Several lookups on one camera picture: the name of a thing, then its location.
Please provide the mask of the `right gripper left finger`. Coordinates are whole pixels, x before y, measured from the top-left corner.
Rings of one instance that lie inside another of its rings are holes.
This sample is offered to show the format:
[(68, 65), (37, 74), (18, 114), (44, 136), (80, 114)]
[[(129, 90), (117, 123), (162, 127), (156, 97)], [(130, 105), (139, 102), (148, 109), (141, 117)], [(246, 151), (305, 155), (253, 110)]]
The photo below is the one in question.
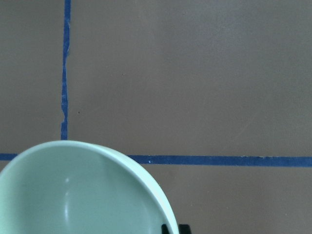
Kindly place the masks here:
[(166, 224), (161, 225), (161, 233), (162, 234), (169, 234), (169, 229), (168, 229)]

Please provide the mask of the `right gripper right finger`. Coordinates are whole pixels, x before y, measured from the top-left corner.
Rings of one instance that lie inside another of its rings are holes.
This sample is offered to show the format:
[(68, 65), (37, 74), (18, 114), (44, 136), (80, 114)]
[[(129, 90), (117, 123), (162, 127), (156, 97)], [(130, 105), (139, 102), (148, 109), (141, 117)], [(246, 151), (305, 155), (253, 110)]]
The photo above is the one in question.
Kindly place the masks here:
[(180, 234), (192, 234), (191, 227), (188, 224), (179, 224), (178, 229)]

